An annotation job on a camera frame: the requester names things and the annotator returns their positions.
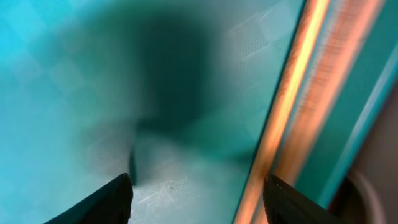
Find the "grey dishwasher rack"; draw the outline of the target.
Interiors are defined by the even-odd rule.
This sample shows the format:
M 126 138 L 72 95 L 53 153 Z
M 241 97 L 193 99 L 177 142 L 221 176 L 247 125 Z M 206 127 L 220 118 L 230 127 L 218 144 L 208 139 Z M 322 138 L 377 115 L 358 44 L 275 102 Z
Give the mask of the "grey dishwasher rack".
M 345 223 L 397 224 L 397 86 L 328 209 Z

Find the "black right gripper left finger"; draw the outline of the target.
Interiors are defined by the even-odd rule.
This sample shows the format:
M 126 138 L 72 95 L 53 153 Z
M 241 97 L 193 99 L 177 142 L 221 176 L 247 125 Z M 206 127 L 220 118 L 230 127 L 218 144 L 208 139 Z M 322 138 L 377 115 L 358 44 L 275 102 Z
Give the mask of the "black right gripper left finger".
M 128 224 L 133 189 L 123 173 L 46 224 Z

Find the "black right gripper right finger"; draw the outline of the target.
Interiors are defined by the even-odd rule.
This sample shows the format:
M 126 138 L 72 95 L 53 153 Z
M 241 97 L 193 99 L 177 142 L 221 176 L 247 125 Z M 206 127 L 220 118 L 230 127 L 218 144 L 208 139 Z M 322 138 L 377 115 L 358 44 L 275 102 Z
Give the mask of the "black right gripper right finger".
M 275 175 L 265 178 L 263 201 L 269 224 L 344 224 Z

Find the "wooden chopstick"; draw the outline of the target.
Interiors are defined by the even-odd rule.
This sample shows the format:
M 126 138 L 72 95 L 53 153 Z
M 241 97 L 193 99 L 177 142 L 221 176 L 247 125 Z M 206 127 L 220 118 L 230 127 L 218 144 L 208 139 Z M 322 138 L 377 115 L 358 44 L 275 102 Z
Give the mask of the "wooden chopstick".
M 306 1 L 257 147 L 234 224 L 250 224 L 311 59 L 329 0 Z
M 330 1 L 273 173 L 329 207 L 394 84 L 396 1 Z M 251 223 L 265 223 L 262 194 Z

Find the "teal plastic tray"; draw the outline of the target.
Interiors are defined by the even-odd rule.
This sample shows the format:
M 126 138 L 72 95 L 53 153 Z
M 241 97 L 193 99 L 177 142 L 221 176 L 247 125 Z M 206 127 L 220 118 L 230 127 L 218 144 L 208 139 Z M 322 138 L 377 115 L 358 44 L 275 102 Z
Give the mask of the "teal plastic tray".
M 131 223 L 232 223 L 303 1 L 1 2 L 1 222 L 119 174 Z

